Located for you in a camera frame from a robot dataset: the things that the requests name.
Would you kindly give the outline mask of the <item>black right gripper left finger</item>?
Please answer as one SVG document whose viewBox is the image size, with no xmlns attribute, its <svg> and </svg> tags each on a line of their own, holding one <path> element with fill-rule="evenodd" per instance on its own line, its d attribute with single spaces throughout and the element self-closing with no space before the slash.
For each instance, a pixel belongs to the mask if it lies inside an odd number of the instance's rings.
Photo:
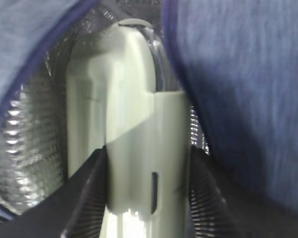
<svg viewBox="0 0 298 238">
<path fill-rule="evenodd" d="M 0 224 L 0 238 L 98 238 L 107 203 L 106 147 L 37 206 Z"/>
</svg>

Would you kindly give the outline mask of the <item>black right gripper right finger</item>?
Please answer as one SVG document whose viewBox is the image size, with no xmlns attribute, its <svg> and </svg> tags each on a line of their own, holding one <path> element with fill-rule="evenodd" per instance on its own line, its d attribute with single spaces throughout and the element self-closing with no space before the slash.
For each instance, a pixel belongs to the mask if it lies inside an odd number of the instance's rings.
<svg viewBox="0 0 298 238">
<path fill-rule="evenodd" d="M 298 238 L 298 218 L 238 187 L 200 148 L 190 151 L 190 212 L 197 238 Z"/>
</svg>

